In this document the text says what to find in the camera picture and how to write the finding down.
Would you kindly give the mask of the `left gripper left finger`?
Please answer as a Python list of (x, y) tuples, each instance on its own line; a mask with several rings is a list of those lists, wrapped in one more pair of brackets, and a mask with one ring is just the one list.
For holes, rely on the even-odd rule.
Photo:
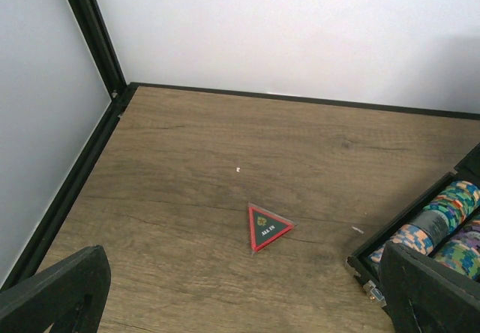
[(1, 293), (1, 331), (96, 332), (110, 284), (104, 248), (84, 247)]

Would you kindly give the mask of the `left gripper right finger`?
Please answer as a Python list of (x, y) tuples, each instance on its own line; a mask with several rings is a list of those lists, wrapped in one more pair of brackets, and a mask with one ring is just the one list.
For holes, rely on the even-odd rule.
[(387, 243), (379, 271), (396, 332), (478, 332), (479, 283), (402, 244)]

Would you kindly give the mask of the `black poker set case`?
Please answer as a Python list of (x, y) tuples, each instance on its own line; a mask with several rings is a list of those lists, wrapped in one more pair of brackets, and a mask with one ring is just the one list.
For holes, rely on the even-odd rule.
[(380, 262), (387, 242), (402, 244), (479, 280), (479, 147), (346, 259), (367, 297), (385, 310)]

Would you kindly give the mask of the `chip row in case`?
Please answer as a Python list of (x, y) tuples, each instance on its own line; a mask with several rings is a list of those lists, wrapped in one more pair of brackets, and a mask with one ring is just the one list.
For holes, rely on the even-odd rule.
[(474, 280), (479, 280), (479, 215), (472, 218), (434, 255), (434, 260)]
[(469, 181), (453, 181), (388, 240), (434, 258), (476, 215), (479, 215), (479, 187)]

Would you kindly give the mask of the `upper chip row in case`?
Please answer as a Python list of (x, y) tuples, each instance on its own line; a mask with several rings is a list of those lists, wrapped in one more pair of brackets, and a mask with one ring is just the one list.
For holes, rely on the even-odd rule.
[(453, 181), (388, 240), (434, 258), (476, 215), (479, 215), (479, 187), (469, 181)]

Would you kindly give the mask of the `red triangular all-in marker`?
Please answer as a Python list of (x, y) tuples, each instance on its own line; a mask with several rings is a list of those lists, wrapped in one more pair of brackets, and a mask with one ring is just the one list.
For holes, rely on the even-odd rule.
[(247, 204), (247, 217), (252, 254), (257, 254), (296, 227), (292, 220), (252, 202)]

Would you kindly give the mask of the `left black frame post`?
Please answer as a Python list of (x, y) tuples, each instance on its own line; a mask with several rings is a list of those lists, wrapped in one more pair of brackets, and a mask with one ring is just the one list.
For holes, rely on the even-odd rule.
[(118, 99), (127, 88), (125, 76), (97, 0), (67, 0), (107, 92)]

